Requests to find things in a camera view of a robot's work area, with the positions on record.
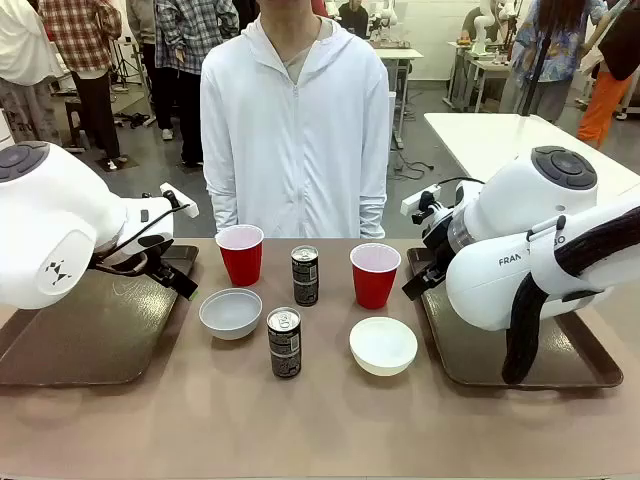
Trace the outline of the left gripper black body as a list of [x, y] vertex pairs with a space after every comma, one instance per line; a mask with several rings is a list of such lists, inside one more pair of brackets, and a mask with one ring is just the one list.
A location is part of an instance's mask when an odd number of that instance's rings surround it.
[[134, 275], [146, 275], [153, 280], [173, 280], [175, 272], [173, 266], [167, 263], [163, 255], [173, 245], [174, 240], [164, 240], [146, 250], [140, 255], [140, 263], [134, 268]]

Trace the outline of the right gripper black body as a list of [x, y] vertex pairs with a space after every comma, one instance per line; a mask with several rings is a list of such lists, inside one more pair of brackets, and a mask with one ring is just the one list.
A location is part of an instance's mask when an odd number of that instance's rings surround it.
[[448, 213], [439, 219], [433, 219], [423, 231], [423, 244], [432, 254], [431, 263], [427, 266], [427, 277], [430, 279], [443, 279], [454, 258], [454, 250], [448, 239], [451, 220], [452, 214]]

